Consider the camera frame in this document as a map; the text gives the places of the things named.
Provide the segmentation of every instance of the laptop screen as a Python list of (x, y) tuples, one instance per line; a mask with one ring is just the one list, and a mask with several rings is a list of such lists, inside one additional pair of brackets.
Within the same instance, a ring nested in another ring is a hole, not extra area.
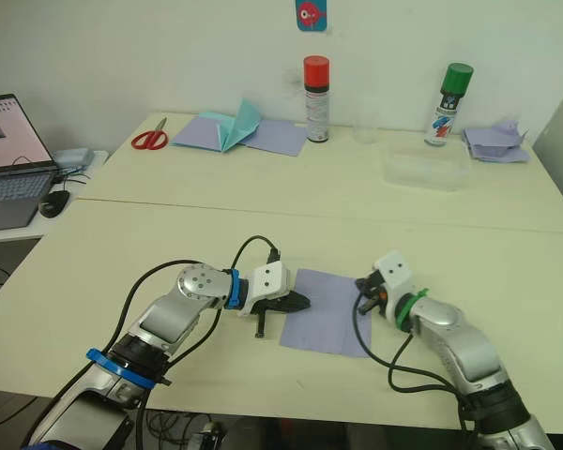
[(0, 96), (0, 172), (53, 166), (53, 160), (13, 95)]

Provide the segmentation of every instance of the red spray can cap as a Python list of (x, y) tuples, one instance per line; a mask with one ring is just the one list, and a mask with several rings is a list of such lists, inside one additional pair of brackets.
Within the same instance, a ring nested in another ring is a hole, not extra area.
[(309, 87), (329, 86), (329, 60), (324, 56), (304, 58), (304, 84)]

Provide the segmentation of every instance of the laptop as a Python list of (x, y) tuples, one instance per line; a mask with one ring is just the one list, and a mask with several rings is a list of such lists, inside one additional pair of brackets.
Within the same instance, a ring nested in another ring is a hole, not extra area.
[(0, 96), (0, 230), (27, 226), (57, 173), (19, 100)]

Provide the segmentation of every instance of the spray can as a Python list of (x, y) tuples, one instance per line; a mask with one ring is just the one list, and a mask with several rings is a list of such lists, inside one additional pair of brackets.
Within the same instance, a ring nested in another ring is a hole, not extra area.
[(473, 68), (467, 64), (452, 63), (447, 68), (442, 88), (440, 104), (434, 111), (434, 118), (425, 135), (425, 142), (430, 145), (444, 145), (457, 116), (459, 102), (465, 95)]
[(324, 56), (304, 58), (304, 88), (307, 97), (307, 138), (327, 141), (329, 124), (329, 60)]

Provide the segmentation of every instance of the scissors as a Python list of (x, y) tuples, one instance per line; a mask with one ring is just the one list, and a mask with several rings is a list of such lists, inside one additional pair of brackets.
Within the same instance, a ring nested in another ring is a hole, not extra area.
[(133, 141), (131, 141), (131, 146), (136, 150), (159, 150), (164, 147), (169, 142), (167, 133), (162, 131), (166, 122), (167, 118), (165, 117), (153, 130), (146, 131), (136, 136)]

